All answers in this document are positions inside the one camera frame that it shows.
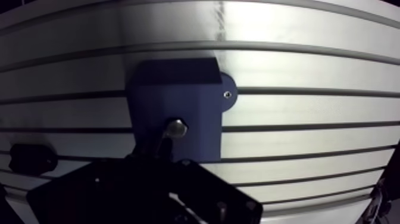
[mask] bolt head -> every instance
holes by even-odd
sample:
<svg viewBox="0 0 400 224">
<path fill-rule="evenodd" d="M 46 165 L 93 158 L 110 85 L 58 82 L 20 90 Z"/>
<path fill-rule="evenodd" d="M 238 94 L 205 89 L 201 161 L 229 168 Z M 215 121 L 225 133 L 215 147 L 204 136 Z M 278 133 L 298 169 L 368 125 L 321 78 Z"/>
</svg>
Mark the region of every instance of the bolt head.
<svg viewBox="0 0 400 224">
<path fill-rule="evenodd" d="M 229 99 L 229 98 L 232 97 L 232 93 L 229 92 L 229 91 L 225 91 L 225 92 L 224 92 L 224 97 L 225 97 L 225 99 Z"/>
<path fill-rule="evenodd" d="M 186 135 L 188 127 L 183 123 L 182 120 L 173 120 L 167 125 L 166 134 L 169 138 L 182 138 Z"/>
</svg>

